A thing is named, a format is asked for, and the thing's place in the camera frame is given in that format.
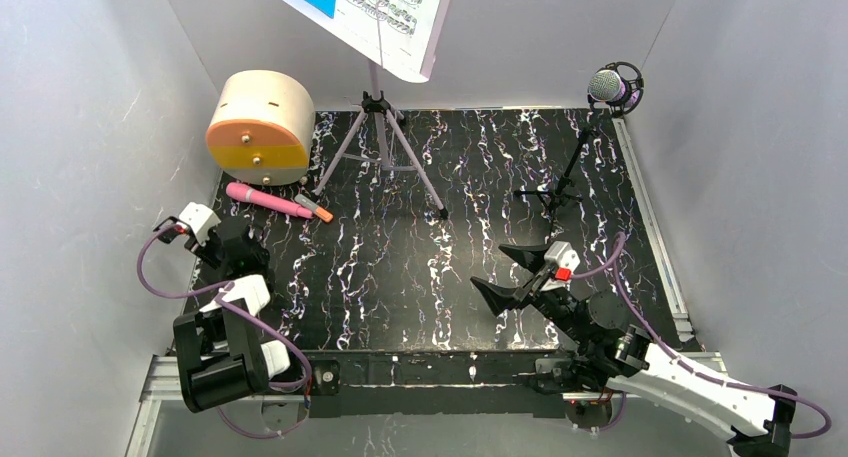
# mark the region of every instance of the cable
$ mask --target cable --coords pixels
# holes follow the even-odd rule
[[[727,387],[730,387],[731,389],[747,390],[747,391],[751,391],[751,392],[757,392],[759,394],[766,394],[766,395],[770,395],[772,397],[779,397],[779,398],[782,398],[782,399],[792,400],[792,401],[797,402],[799,404],[806,405],[807,407],[810,407],[811,409],[818,412],[822,416],[822,418],[824,418],[824,425],[822,425],[821,428],[819,428],[818,430],[814,430],[812,432],[805,432],[805,433],[802,433],[802,434],[792,434],[793,439],[812,439],[813,437],[818,437],[818,436],[824,434],[825,432],[830,430],[830,428],[833,426],[833,421],[830,418],[830,414],[828,414],[821,406],[819,406],[815,402],[812,402],[808,399],[805,399],[804,397],[801,397],[801,396],[798,396],[798,395],[788,394],[786,392],[780,392],[780,391],[773,390],[773,389],[767,389],[765,387],[757,387],[755,385],[740,384],[740,383],[736,383],[736,382],[726,382],[722,379],[718,379],[718,378],[706,375],[706,374],[701,373],[701,372],[695,372],[695,369],[692,368],[691,365],[687,364],[682,359],[677,359],[677,357],[678,357],[677,352],[675,352],[671,347],[666,345],[666,343],[663,342],[662,339],[660,339],[659,335],[656,333],[656,331],[654,331],[653,327],[651,327],[651,324],[649,324],[648,321],[645,320],[644,317],[642,317],[642,314],[639,313],[639,311],[636,309],[636,306],[634,306],[633,303],[630,302],[630,299],[627,298],[627,294],[626,294],[626,291],[624,289],[624,285],[622,285],[622,283],[621,283],[621,277],[619,275],[620,272],[618,270],[618,262],[613,263],[612,268],[613,268],[613,271],[615,272],[615,285],[618,288],[619,294],[621,294],[622,298],[624,299],[624,302],[627,304],[627,307],[630,309],[630,312],[632,312],[633,315],[636,316],[636,318],[639,320],[639,323],[642,324],[642,326],[645,328],[645,330],[648,332],[648,334],[651,335],[651,338],[654,340],[654,342],[656,342],[657,345],[660,346],[660,348],[663,350],[663,352],[665,352],[665,354],[668,355],[669,358],[677,361],[677,365],[679,365],[680,367],[682,367],[684,370],[686,370],[689,373],[694,373],[694,375],[696,377],[700,377],[701,379],[706,380],[707,382],[711,382],[711,383],[716,384],[716,385],[726,385]]]
[[[291,389],[295,387],[300,387],[301,385],[308,382],[309,378],[312,377],[312,364],[309,363],[309,359],[307,359],[306,356],[303,355],[303,352],[301,352],[300,349],[298,349],[297,346],[295,346],[289,339],[285,338],[283,334],[274,330],[274,328],[270,325],[250,315],[250,313],[248,313],[247,311],[239,309],[235,305],[225,301],[223,294],[216,295],[214,300],[221,307],[238,315],[239,317],[264,330],[265,332],[268,332],[269,334],[271,334],[272,337],[282,342],[283,345],[285,345],[286,348],[288,348],[289,351],[293,353],[295,357],[297,357],[297,360],[300,361],[300,364],[303,365],[303,377],[298,380],[295,380],[294,382],[271,382],[271,387],[277,389]]]
[[[300,376],[301,376],[301,378],[303,378],[305,375],[306,375],[306,373],[303,372],[303,373],[301,373]],[[293,393],[297,392],[298,390],[300,390],[302,388],[303,388],[303,386],[301,385],[301,386],[298,386],[298,387],[294,387],[292,389],[280,389],[280,388],[277,388],[277,387],[272,387],[271,390],[275,390],[275,391],[283,393],[283,394],[293,394]]]
[[[627,392],[621,393],[621,408],[618,409],[618,414],[616,414],[615,418],[610,421],[609,424],[598,427],[598,432],[605,432],[616,426],[619,422],[621,422],[621,418],[624,416],[624,409],[627,407]]]
[[[619,232],[615,234],[615,237],[615,246],[612,248],[612,254],[606,262],[601,264],[600,267],[596,267],[582,274],[571,274],[571,278],[574,280],[588,279],[589,277],[609,270],[612,267],[612,264],[614,264],[615,261],[618,260],[618,257],[621,255],[621,251],[624,250],[624,243],[627,241],[627,237],[624,235],[624,232]]]
[[[610,256],[610,258],[606,262],[604,262],[603,265],[601,265],[600,267],[598,267],[596,269],[592,269],[589,272],[586,272],[584,274],[573,274],[571,276],[571,278],[572,279],[585,279],[587,277],[591,277],[593,275],[596,275],[600,272],[610,270],[610,268],[611,268],[612,271],[613,271],[613,275],[615,277],[616,289],[618,290],[618,294],[621,297],[621,299],[624,300],[624,303],[627,305],[627,308],[630,309],[630,312],[634,316],[636,316],[636,319],[639,321],[639,323],[642,325],[642,327],[645,328],[645,331],[648,332],[648,334],[651,336],[651,339],[653,339],[653,341],[656,342],[656,344],[660,346],[660,348],[663,350],[663,352],[665,352],[666,355],[669,356],[669,358],[675,360],[677,362],[677,365],[682,367],[687,372],[693,373],[695,376],[697,376],[697,377],[699,377],[703,380],[706,380],[707,382],[711,382],[711,383],[716,384],[716,385],[727,386],[727,387],[730,387],[731,389],[747,390],[747,391],[750,391],[750,392],[757,392],[759,394],[766,394],[766,395],[770,395],[772,397],[778,397],[778,398],[781,398],[781,399],[791,400],[793,402],[797,402],[799,404],[806,405],[807,407],[815,410],[816,412],[819,413],[819,415],[822,416],[822,418],[824,419],[824,425],[822,425],[819,429],[814,430],[812,432],[804,432],[804,433],[801,433],[801,434],[792,434],[793,439],[812,439],[814,437],[818,437],[820,435],[823,435],[824,433],[826,433],[827,431],[830,430],[830,428],[833,426],[833,420],[831,419],[830,414],[828,414],[827,411],[825,411],[820,405],[816,404],[815,402],[813,402],[811,400],[808,400],[808,399],[801,397],[801,396],[798,396],[798,395],[792,395],[792,394],[788,394],[786,392],[780,392],[780,391],[773,390],[773,389],[767,389],[765,387],[757,387],[755,385],[740,384],[740,383],[736,383],[736,382],[727,382],[727,381],[724,381],[722,379],[718,379],[718,378],[706,375],[702,372],[695,372],[695,369],[692,368],[691,365],[687,364],[682,359],[678,359],[677,358],[678,357],[677,352],[675,352],[671,347],[669,347],[665,342],[663,342],[662,339],[660,339],[659,334],[656,333],[654,328],[651,327],[651,324],[648,323],[648,321],[645,319],[645,317],[642,316],[642,314],[639,312],[639,310],[636,308],[636,306],[633,304],[633,302],[630,301],[630,298],[627,296],[627,290],[624,288],[624,284],[621,283],[621,276],[620,276],[621,272],[619,271],[619,268],[618,268],[618,257],[621,255],[622,249],[624,249],[624,242],[626,240],[627,240],[627,237],[624,235],[624,232],[618,232],[616,234],[616,246],[613,249],[612,255]]]
[[[169,225],[167,227],[163,227],[163,228],[159,229],[157,232],[155,232],[153,234],[152,237],[147,239],[147,242],[145,242],[144,245],[141,247],[141,252],[138,253],[138,260],[135,263],[135,272],[136,272],[136,274],[138,274],[138,280],[139,280],[139,282],[141,282],[141,285],[145,289],[147,289],[147,291],[150,292],[151,294],[158,296],[158,297],[162,297],[164,299],[185,299],[185,298],[188,298],[188,297],[194,297],[194,296],[197,296],[197,295],[205,294],[206,292],[210,292],[212,290],[220,289],[221,287],[224,287],[225,285],[229,284],[230,281],[227,280],[227,281],[224,281],[224,282],[218,282],[217,284],[207,285],[206,287],[203,287],[202,289],[192,290],[191,292],[184,292],[182,294],[171,294],[171,293],[168,293],[168,292],[162,292],[161,290],[154,289],[153,286],[150,285],[150,283],[147,281],[147,279],[144,278],[144,271],[142,270],[142,264],[144,263],[144,256],[145,256],[145,254],[147,254],[147,251],[150,249],[150,246],[153,245],[153,242],[156,242],[156,240],[158,240],[159,237],[161,237],[165,232],[168,232],[169,230],[171,230],[175,227],[179,227],[179,225],[173,224],[173,225]]]
[[[147,289],[148,292],[150,292],[153,295],[163,297],[163,298],[166,298],[166,299],[184,299],[184,298],[187,298],[187,297],[194,297],[196,295],[200,295],[200,294],[212,291],[212,290],[220,289],[221,287],[224,287],[227,284],[229,284],[230,282],[232,282],[232,281],[229,281],[229,280],[224,281],[224,282],[218,282],[217,284],[207,285],[206,287],[203,287],[202,289],[193,290],[191,292],[185,292],[185,293],[182,293],[182,294],[170,294],[170,293],[162,292],[161,290],[153,288],[153,286],[150,285],[150,283],[144,277],[144,271],[142,270],[142,263],[144,262],[144,256],[147,253],[147,250],[150,249],[150,246],[153,244],[153,242],[155,242],[162,234],[164,234],[165,232],[168,232],[169,230],[173,229],[174,227],[177,227],[177,224],[169,225],[165,228],[159,229],[159,231],[154,233],[153,236],[150,239],[148,239],[147,242],[145,242],[145,244],[141,248],[141,251],[138,253],[138,261],[136,262],[136,273],[138,274],[138,280],[141,282],[141,285],[144,286],[144,288]],[[256,317],[250,315],[248,312],[246,312],[242,309],[239,309],[238,307],[234,306],[233,304],[231,304],[229,302],[224,301],[222,294],[215,296],[214,301],[217,302],[218,305],[220,305],[221,307],[229,310],[230,312],[237,314],[241,318],[247,320],[248,322],[250,322],[254,326],[262,329],[263,331],[267,332],[268,334],[270,334],[275,339],[282,342],[283,345],[285,345],[286,348],[289,349],[289,351],[291,353],[293,353],[295,355],[295,357],[297,357],[297,359],[300,361],[301,365],[303,366],[303,371],[304,371],[303,377],[301,377],[300,379],[298,379],[294,382],[271,382],[271,384],[270,384],[271,387],[274,387],[274,388],[277,388],[277,389],[296,388],[296,387],[302,386],[303,384],[305,384],[309,380],[309,378],[311,378],[311,376],[312,376],[312,364],[309,363],[309,359],[307,359],[306,356],[303,355],[303,352],[301,352],[300,349],[298,349],[297,346],[295,346],[289,339],[287,339],[285,336],[283,336],[282,334],[280,334],[279,332],[274,330],[270,325],[266,324],[265,322],[262,322],[261,320],[257,319]]]
[[[306,406],[306,410],[309,410],[309,406],[312,403],[309,401],[309,394],[312,393],[312,381],[314,377],[309,377],[309,382],[306,383],[306,390],[303,392],[303,405]]]
[[[377,11],[377,44],[380,47],[380,68],[385,69],[385,67],[383,67],[383,34],[380,32],[380,1],[382,0],[377,0],[377,2],[374,3],[374,10]]]
[[[605,396],[605,395],[607,395],[607,388],[606,388],[606,387],[604,387],[603,389],[601,389],[601,395],[599,395],[599,396],[598,396],[597,400],[590,400],[590,401],[589,401],[589,403],[591,403],[591,404],[599,404],[599,403],[601,403],[601,402],[603,402],[603,401],[604,401],[604,396]]]
[[[215,410],[218,411],[218,416],[221,417],[221,420],[223,420],[224,423],[227,424],[227,427],[229,427],[230,430],[232,430],[233,432],[235,432],[235,433],[237,433],[237,434],[239,434],[243,437],[247,437],[248,439],[256,439],[256,440],[276,439],[277,437],[282,437],[282,436],[288,434],[289,432],[293,431],[294,429],[300,427],[301,424],[306,422],[306,419],[309,416],[309,411],[307,410],[306,417],[304,417],[301,420],[298,420],[294,425],[292,425],[291,427],[289,427],[286,430],[278,430],[278,431],[270,433],[270,434],[257,434],[257,433],[254,433],[254,432],[244,430],[241,427],[239,427],[238,425],[236,425],[235,423],[233,423],[233,421],[230,420],[229,417],[227,417],[227,414],[224,413],[224,409],[222,409],[220,406],[215,407]]]

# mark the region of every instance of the microphone stand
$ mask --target microphone stand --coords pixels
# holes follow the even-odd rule
[[[571,171],[574,170],[574,166],[577,165],[577,161],[580,159],[580,153],[583,151],[583,147],[586,145],[586,142],[589,141],[589,138],[596,137],[598,134],[597,127],[601,121],[601,113],[595,110],[595,106],[593,104],[590,104],[589,107],[591,112],[589,121],[577,131],[577,148],[574,149],[574,153],[571,154],[571,160],[568,161],[568,166],[565,168],[565,172],[560,175],[556,188],[554,190],[518,189],[512,191],[513,197],[535,195],[539,198],[539,201],[542,202],[542,206],[551,216],[551,226],[548,230],[548,235],[552,234],[554,231],[557,209],[565,205],[565,203],[569,200],[573,200],[578,203],[583,202],[583,197],[569,194],[565,190],[566,187],[574,185],[574,181],[571,179],[570,175]]]

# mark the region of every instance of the table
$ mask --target table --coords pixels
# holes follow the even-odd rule
[[[223,175],[214,210],[256,228],[271,252],[274,298],[260,314],[303,349],[438,351],[554,349],[568,340],[535,309],[493,316],[472,287],[473,275],[502,286],[529,273],[497,250],[501,243],[545,241],[549,221],[517,187],[553,183],[577,142],[587,110],[411,111],[407,137],[450,211],[442,221],[415,173],[380,172],[343,160],[321,197],[331,224],[279,215],[232,201]],[[316,117],[307,189],[314,188],[354,112]],[[373,121],[348,153],[377,158]],[[583,151],[573,178],[585,197],[559,210],[554,238],[580,253],[580,271],[599,265],[618,231],[628,234],[625,285],[667,342],[679,347],[651,242],[621,147],[607,122]],[[394,153],[405,165],[402,149]],[[299,186],[263,191],[293,199]],[[195,287],[211,274],[201,268]],[[609,289],[597,276],[575,282],[578,298]],[[189,300],[186,310],[208,301]]]

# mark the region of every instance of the white wall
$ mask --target white wall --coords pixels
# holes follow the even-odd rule
[[[835,417],[793,457],[848,446],[846,62],[848,0],[678,0],[628,118],[699,337]]]
[[[123,455],[181,305],[135,257],[210,198],[216,92],[167,0],[0,0],[0,68],[0,455]],[[190,256],[155,250],[186,288]]]
[[[319,109],[370,89],[365,58],[279,0],[170,0],[212,81],[245,69],[299,80]],[[593,72],[641,64],[674,0],[452,0],[429,83],[382,73],[401,108],[586,106]]]

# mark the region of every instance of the silver microphone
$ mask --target silver microphone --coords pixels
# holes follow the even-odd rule
[[[589,81],[589,96],[598,102],[615,102],[624,97],[627,87],[618,72],[599,70]]]

